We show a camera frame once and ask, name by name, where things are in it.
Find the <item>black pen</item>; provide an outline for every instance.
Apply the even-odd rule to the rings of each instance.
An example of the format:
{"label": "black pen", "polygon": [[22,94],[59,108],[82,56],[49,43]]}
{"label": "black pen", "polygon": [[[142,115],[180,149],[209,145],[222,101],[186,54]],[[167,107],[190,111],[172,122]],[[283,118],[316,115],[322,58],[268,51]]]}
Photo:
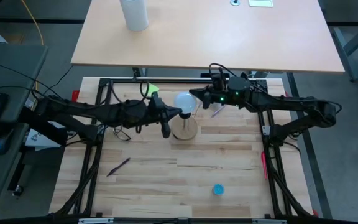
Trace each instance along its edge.
{"label": "black pen", "polygon": [[128,161],[130,161],[130,158],[126,159],[124,162],[122,162],[119,166],[117,166],[116,168],[112,169],[110,171],[110,173],[107,175],[110,176],[111,174],[115,173],[115,171],[117,171],[120,167],[122,167],[125,163],[127,163]]}

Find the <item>red clip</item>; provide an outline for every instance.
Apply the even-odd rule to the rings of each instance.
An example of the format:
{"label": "red clip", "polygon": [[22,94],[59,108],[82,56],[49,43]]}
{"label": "red clip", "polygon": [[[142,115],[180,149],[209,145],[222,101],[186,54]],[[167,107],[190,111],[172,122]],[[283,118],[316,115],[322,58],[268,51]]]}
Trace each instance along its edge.
{"label": "red clip", "polygon": [[80,95],[80,91],[79,90],[74,90],[73,93],[71,94],[71,100],[73,102],[77,102],[79,95]]}
{"label": "red clip", "polygon": [[318,217],[318,212],[316,210],[313,209],[313,215]]}
{"label": "red clip", "polygon": [[266,158],[265,158],[265,152],[262,152],[261,154],[262,164],[264,166],[264,174],[265,174],[265,180],[267,180],[267,168],[266,168]]}

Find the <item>white ball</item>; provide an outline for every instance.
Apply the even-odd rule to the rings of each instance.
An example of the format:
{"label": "white ball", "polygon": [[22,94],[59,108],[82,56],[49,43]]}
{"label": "white ball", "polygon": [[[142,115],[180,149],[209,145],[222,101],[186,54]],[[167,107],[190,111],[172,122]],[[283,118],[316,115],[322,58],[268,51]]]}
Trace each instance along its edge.
{"label": "white ball", "polygon": [[177,94],[174,101],[175,107],[180,108],[183,114],[191,113],[197,105],[197,101],[189,92]]}

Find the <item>wooden work surface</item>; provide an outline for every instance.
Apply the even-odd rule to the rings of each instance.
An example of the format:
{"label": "wooden work surface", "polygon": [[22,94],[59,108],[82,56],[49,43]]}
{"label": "wooden work surface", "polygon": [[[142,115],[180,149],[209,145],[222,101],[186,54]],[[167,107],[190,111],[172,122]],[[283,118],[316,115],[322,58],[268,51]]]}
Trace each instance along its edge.
{"label": "wooden work surface", "polygon": [[149,26],[129,31],[119,0],[92,0],[75,65],[343,73],[317,0],[147,0]]}
{"label": "wooden work surface", "polygon": [[[98,83],[99,78],[85,77],[78,100],[94,104]],[[272,95],[284,94],[281,79],[268,79],[267,83]],[[157,86],[163,101],[173,105],[177,93],[205,85]],[[140,98],[139,84],[116,83],[114,89],[121,99]],[[124,129],[132,137],[130,142],[118,140],[112,130],[107,129],[93,214],[152,218],[261,218],[266,213],[272,214],[269,183],[264,179],[260,159],[262,143],[257,113],[227,106],[211,118],[213,108],[197,111],[198,134],[191,141],[179,141],[172,135],[164,139],[159,124],[144,126],[140,134],[136,134],[134,128]],[[290,121],[287,111],[274,111],[273,115],[276,123]],[[89,123],[88,119],[80,120]],[[288,187],[311,212],[299,153],[287,146],[282,147],[281,152]],[[78,186],[84,153],[85,145],[80,143],[65,149],[51,212],[61,208]],[[131,160],[127,164],[106,177],[128,157]],[[223,196],[212,194],[214,184],[223,184]],[[281,191],[277,192],[283,205]]]}

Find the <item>gray desk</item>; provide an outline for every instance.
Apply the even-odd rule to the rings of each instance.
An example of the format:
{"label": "gray desk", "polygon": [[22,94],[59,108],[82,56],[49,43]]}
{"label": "gray desk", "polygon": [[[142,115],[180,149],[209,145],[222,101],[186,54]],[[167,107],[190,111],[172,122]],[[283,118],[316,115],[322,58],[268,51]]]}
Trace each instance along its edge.
{"label": "gray desk", "polygon": [[[0,44],[0,65],[36,79],[46,54],[47,48],[42,46]],[[33,85],[33,80],[0,67],[0,86],[32,88]],[[1,115],[1,122],[16,122],[30,91],[22,88],[0,88],[0,93],[9,95],[9,102]]]}
{"label": "gray desk", "polygon": [[[42,46],[0,44],[0,64],[32,78],[37,78],[46,53],[47,48]],[[10,85],[32,88],[33,84],[33,80],[0,67],[0,86]],[[29,96],[29,90],[1,88],[0,92],[9,95],[9,102],[1,116],[1,121],[3,123],[14,123],[18,119],[21,109]],[[28,127],[27,124],[14,125],[15,130],[10,148],[5,155],[0,156],[0,194]]]}

